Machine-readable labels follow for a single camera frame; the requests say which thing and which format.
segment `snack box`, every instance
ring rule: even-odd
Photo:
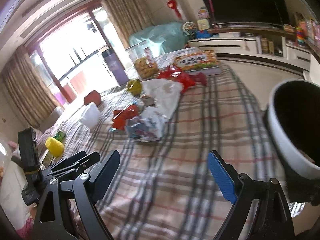
[[[187,71],[190,69],[215,67],[218,64],[218,58],[216,53],[210,50],[176,57],[173,64],[180,67],[183,71]]]

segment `teal plastic sheet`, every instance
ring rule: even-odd
[[[171,22],[143,29],[129,37],[130,46],[148,40],[154,57],[183,49],[188,37],[183,35],[182,23]]]

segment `red lantern ornament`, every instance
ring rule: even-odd
[[[169,0],[169,2],[167,2],[167,5],[168,5],[169,8],[175,10],[177,17],[180,20],[182,20],[182,16],[181,16],[181,14],[180,14],[180,12],[179,12],[179,10],[177,8],[178,7],[177,0]]]

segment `ceiling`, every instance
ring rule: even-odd
[[[24,0],[0,32],[0,70],[16,48],[58,13],[83,0]]]

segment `red cushion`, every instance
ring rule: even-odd
[[[91,91],[89,94],[87,94],[84,99],[83,103],[87,106],[91,102],[94,102],[96,106],[99,106],[101,104],[101,96],[99,92],[96,90]]]

